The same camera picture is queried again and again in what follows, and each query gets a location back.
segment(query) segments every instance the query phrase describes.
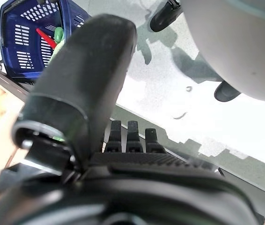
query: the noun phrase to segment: textured black surface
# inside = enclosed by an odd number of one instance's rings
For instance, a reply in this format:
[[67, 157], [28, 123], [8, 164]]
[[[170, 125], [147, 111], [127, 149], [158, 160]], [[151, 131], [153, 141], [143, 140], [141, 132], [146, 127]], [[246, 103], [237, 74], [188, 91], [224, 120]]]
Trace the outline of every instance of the textured black surface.
[[181, 166], [186, 163], [170, 154], [161, 153], [96, 153], [91, 165], [107, 165], [113, 163], [130, 163], [141, 165]]

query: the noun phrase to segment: green object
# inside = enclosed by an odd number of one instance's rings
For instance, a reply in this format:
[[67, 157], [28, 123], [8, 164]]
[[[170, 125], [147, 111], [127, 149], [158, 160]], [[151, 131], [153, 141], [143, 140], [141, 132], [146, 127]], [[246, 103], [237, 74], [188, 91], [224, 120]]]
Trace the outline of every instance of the green object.
[[57, 27], [54, 30], [54, 41], [58, 44], [63, 40], [64, 38], [64, 30], [61, 27]]

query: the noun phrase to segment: green toy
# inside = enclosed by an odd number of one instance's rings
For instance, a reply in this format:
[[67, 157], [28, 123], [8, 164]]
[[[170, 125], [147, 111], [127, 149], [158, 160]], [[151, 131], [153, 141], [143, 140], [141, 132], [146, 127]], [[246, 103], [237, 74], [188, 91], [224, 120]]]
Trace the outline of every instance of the green toy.
[[64, 39], [64, 30], [61, 27], [57, 27], [54, 30], [54, 41], [58, 44]]
[[53, 50], [53, 53], [52, 53], [52, 56], [51, 56], [49, 62], [51, 62], [51, 60], [56, 56], [56, 54], [58, 54], [59, 50], [63, 47], [63, 45], [65, 43], [65, 35], [64, 35], [63, 28], [57, 27], [54, 30], [54, 41], [57, 43], [57, 46]]

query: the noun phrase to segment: blue plastic basket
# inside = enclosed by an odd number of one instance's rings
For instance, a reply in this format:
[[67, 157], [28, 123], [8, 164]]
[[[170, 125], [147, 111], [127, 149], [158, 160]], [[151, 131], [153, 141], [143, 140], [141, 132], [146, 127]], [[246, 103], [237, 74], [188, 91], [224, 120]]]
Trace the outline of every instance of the blue plastic basket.
[[18, 81], [36, 80], [48, 65], [53, 50], [36, 28], [54, 36], [62, 27], [65, 39], [90, 17], [71, 0], [9, 0], [0, 9], [0, 52], [8, 76]]

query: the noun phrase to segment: red handle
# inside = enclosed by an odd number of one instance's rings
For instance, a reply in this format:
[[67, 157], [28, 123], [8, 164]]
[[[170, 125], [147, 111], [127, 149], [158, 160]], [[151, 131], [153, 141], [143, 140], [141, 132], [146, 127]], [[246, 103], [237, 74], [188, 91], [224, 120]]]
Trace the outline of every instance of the red handle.
[[39, 28], [36, 29], [37, 33], [43, 37], [43, 39], [47, 42], [47, 44], [50, 45], [52, 49], [55, 49], [57, 44], [55, 43], [54, 40], [52, 40], [47, 34], [45, 34], [43, 31], [41, 31]]

